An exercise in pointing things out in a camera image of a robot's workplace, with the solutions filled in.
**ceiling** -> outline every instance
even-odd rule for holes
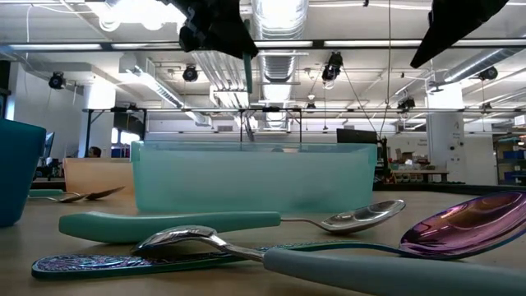
[[[526,0],[512,0],[513,3],[524,3]],[[81,14],[70,13],[59,1],[48,8],[67,13],[53,12],[42,7],[31,7],[20,4],[1,4],[0,0],[0,43],[30,42],[97,42],[97,41],[153,41],[177,40],[177,26],[167,24],[162,29],[151,31],[141,24],[122,24],[114,32],[104,32],[99,28],[99,19],[89,13],[90,9],[83,4],[72,4],[72,7]],[[360,1],[326,1],[311,0],[308,9],[307,23],[303,34],[304,39],[387,39],[389,38],[389,10],[384,7],[358,7],[348,6],[359,4]],[[387,1],[371,0],[371,3],[386,4]],[[392,9],[391,10],[391,37],[394,39],[421,39],[427,31],[428,10],[431,0],[392,0],[392,5],[410,6],[418,10]],[[250,6],[250,1],[242,0],[242,5]],[[504,38],[520,37],[517,31],[522,25],[526,13],[526,6],[506,6],[501,13],[488,21],[480,29],[473,32],[472,38]],[[333,90],[324,90],[321,79],[316,83],[313,77],[321,69],[330,56],[329,50],[299,50],[308,54],[299,58],[295,81],[299,85],[293,87],[293,100],[297,105],[304,107],[308,101],[307,95],[316,95],[316,105],[320,108],[351,108],[357,107],[358,102],[347,77],[342,73],[336,81]],[[446,70],[455,67],[462,61],[479,53],[478,49],[450,49],[433,60],[433,69]],[[415,77],[423,74],[430,65],[414,70],[409,63],[414,55],[412,49],[397,49],[391,51],[391,72],[387,73],[388,50],[344,50],[344,69],[352,82],[352,86],[361,99],[361,103],[368,108],[385,107],[384,101],[391,97],[397,90],[407,85]],[[146,52],[144,53],[157,67],[157,77],[164,80],[180,95],[186,96],[189,104],[197,107],[213,107],[209,99],[210,83],[204,75],[197,82],[185,83],[182,71],[188,63],[196,63],[189,53],[183,52]],[[38,62],[87,62],[103,71],[115,75],[119,80],[118,60],[121,53],[32,53],[30,63]],[[496,64],[499,78],[526,68],[526,51],[512,58]],[[257,71],[256,60],[252,63],[253,80],[255,82],[251,102],[261,99],[259,86],[260,76]],[[526,73],[503,80],[501,83],[487,87],[483,92],[481,82],[475,80],[463,81],[464,104],[475,105],[484,100],[498,95],[508,94],[525,87]],[[132,92],[119,91],[118,100],[123,102],[137,102],[148,107],[160,107],[161,98],[156,93],[144,86],[137,84],[126,85]],[[417,106],[424,107],[424,92],[417,88],[414,98]],[[395,106],[396,98],[390,103]],[[515,99],[499,107],[516,107],[526,104],[526,98]],[[335,118],[337,113],[327,114],[328,118]],[[362,114],[345,114],[344,117],[362,117]],[[499,118],[513,117],[513,114],[502,114]]]

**wooden table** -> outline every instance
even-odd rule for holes
[[[397,245],[405,230],[419,220],[468,198],[471,197],[428,192],[375,192],[375,201],[404,199],[408,206],[400,215],[395,216],[390,221],[348,238]],[[68,237],[58,232],[58,217],[60,215],[88,210],[118,214],[134,214],[136,212],[133,199],[126,196],[115,196],[104,201],[78,202],[75,204],[29,201],[22,220],[16,226],[0,229],[0,295],[363,295],[265,271],[260,264],[255,262],[233,263],[203,271],[183,271],[112,279],[43,281],[32,278],[30,275],[31,264],[41,257],[64,253],[127,254],[130,246],[93,243]],[[319,220],[327,216],[306,215],[306,217]],[[318,228],[303,223],[287,223],[278,228],[238,231],[221,234],[221,237],[248,247],[335,239]],[[489,266],[526,268],[525,239],[520,238],[514,243],[465,261]],[[332,252],[389,256],[383,252],[367,250]]]
[[[450,173],[448,171],[445,171],[445,170],[420,170],[420,169],[412,169],[412,170],[405,170],[405,169],[401,169],[401,170],[394,170],[393,173],[396,173],[396,174],[403,174],[403,173],[406,173],[406,174],[421,174],[423,176],[423,182],[425,183],[429,183],[429,176],[430,175],[440,175],[441,176],[441,181],[442,182],[447,182],[447,175]]]

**hanging cable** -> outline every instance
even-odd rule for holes
[[[367,121],[369,124],[371,124],[372,130],[376,132],[374,124],[372,124],[371,118],[369,118],[369,115],[367,115],[367,112],[363,109],[363,104],[360,98],[358,97],[357,92],[354,90],[353,83],[351,82],[351,79],[348,77],[347,71],[345,71],[345,65],[344,65],[344,73],[347,77],[348,84],[351,86],[351,90],[353,91],[354,97],[356,97],[356,101],[358,102],[358,105],[360,106],[360,109],[363,111],[363,114],[365,115],[365,118],[367,118]]]
[[[325,116],[323,117],[323,130],[326,131],[329,128],[327,127],[327,90],[325,88],[323,89],[323,100],[323,106],[325,108]]]
[[[385,126],[385,120],[387,119],[387,109],[389,108],[389,102],[390,102],[390,86],[391,86],[391,45],[392,45],[392,22],[391,22],[391,0],[388,2],[389,10],[388,10],[388,19],[389,19],[389,56],[387,58],[387,96],[385,97],[385,112],[384,112],[384,119],[381,123],[380,127],[380,134],[378,137],[381,140],[381,133],[384,130]]]
[[[486,94],[484,93],[484,80],[481,80],[482,83],[482,107],[486,109],[486,106],[484,104],[486,103]],[[486,117],[486,114],[482,115],[482,131],[486,131],[486,126],[484,125],[484,118]]]

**teal cup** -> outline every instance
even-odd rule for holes
[[[42,127],[0,119],[0,227],[22,217],[45,137]]]

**wooden board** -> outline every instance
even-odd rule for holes
[[[128,159],[64,159],[64,177],[69,192],[102,192],[125,186],[133,197],[133,167]]]

